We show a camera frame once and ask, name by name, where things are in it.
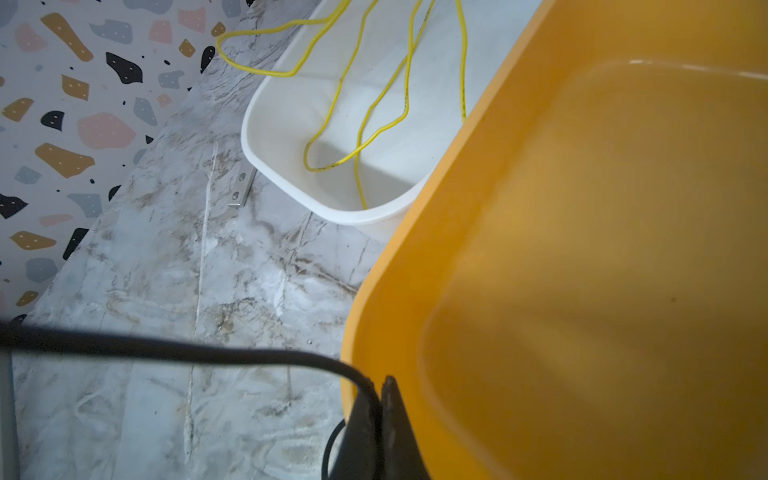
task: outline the black power cord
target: black power cord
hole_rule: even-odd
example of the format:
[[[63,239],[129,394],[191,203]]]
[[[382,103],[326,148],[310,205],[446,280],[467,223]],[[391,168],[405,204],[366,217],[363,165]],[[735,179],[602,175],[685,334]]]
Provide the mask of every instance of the black power cord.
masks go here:
[[[81,356],[191,362],[207,365],[290,365],[335,373],[354,383],[374,412],[381,402],[373,383],[355,367],[316,353],[296,350],[230,349],[159,340],[140,336],[111,335],[0,323],[0,349]],[[328,479],[331,448],[344,428],[342,420],[331,433],[323,453],[323,480]]]
[[[333,450],[333,443],[336,441],[336,437],[339,436],[341,431],[344,430],[345,426],[346,421],[341,419],[341,422],[339,422],[339,424],[336,425],[336,427],[333,429],[333,432],[331,432],[331,436],[328,437],[326,449],[323,451],[323,463],[320,465],[320,480],[328,480],[328,464],[331,460],[331,450]]]

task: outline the white marble surface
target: white marble surface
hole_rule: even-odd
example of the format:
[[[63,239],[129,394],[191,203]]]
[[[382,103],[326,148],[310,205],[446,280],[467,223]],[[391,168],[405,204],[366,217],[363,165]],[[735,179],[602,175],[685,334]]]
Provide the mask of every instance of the white marble surface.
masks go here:
[[[240,28],[307,16],[257,2]],[[271,65],[290,34],[233,39]],[[338,356],[383,245],[327,224],[257,175],[226,192],[261,78],[216,57],[26,322]],[[22,478],[319,478],[337,378],[286,367],[14,356]]]

